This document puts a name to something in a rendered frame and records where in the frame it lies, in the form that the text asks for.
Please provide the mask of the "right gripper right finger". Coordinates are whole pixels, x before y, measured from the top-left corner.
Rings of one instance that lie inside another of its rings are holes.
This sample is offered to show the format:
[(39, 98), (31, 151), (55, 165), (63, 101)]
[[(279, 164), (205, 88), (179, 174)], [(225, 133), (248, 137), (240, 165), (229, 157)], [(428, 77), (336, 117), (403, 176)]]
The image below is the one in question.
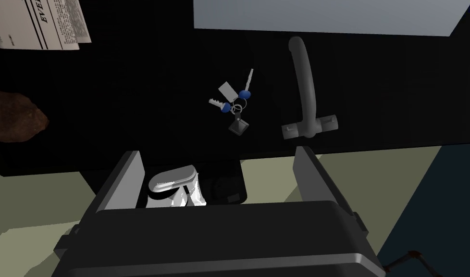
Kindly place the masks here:
[(293, 172), (303, 201), (333, 201), (354, 215), (345, 197), (309, 146), (298, 146)]

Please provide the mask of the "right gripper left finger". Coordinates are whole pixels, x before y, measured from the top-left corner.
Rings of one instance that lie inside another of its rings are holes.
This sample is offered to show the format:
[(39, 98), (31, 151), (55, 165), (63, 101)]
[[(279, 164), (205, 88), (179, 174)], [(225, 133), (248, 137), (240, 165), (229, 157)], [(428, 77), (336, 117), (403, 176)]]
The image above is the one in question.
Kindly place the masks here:
[(89, 211), (134, 209), (145, 177), (139, 151), (126, 152), (101, 186)]

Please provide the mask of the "grey curved bar with crosspiece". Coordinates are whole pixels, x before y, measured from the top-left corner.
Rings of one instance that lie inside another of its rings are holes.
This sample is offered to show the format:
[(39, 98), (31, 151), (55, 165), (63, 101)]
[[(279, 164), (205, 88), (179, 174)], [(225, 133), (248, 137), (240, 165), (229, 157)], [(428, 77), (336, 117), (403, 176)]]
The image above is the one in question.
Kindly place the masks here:
[(282, 126), (284, 139), (312, 138), (321, 132), (338, 129), (336, 115), (316, 117), (316, 96), (308, 53), (301, 37), (291, 37), (288, 42), (298, 82), (302, 106), (302, 121)]

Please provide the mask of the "black table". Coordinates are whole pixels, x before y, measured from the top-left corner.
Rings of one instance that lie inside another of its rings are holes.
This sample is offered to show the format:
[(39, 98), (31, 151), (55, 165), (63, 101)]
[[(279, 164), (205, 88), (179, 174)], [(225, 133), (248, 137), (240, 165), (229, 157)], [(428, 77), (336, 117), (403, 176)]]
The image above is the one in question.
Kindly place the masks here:
[[(302, 119), (288, 42), (294, 32), (195, 29), (192, 0), (81, 0), (92, 43), (75, 51), (0, 49), (0, 90), (49, 119), (26, 142), (0, 142), (0, 174), (470, 143), (470, 13), (447, 37), (299, 33), (317, 116), (338, 129), (284, 139)], [(238, 136), (218, 87), (244, 89)]]

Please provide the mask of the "brown bread loaf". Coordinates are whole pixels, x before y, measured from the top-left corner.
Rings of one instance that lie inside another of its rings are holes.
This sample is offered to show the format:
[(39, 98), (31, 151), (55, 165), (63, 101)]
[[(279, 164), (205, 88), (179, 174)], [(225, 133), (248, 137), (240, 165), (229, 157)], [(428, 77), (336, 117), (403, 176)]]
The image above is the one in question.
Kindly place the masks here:
[(0, 91), (0, 142), (28, 141), (48, 124), (46, 115), (28, 97)]

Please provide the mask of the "pale grey flat slab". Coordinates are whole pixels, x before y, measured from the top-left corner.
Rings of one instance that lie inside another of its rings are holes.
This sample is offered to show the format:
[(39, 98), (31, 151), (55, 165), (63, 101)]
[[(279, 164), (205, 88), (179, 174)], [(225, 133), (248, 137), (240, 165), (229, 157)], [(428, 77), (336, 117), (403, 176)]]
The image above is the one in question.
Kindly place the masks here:
[(470, 0), (193, 0), (197, 29), (447, 37)]

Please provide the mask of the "folded newspaper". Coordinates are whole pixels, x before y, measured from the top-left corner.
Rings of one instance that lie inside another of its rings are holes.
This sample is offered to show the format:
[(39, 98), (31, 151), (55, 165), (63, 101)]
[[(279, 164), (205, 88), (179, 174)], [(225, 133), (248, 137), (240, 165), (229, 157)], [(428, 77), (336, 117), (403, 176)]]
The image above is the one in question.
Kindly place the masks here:
[(77, 50), (91, 38), (79, 0), (0, 0), (0, 48)]

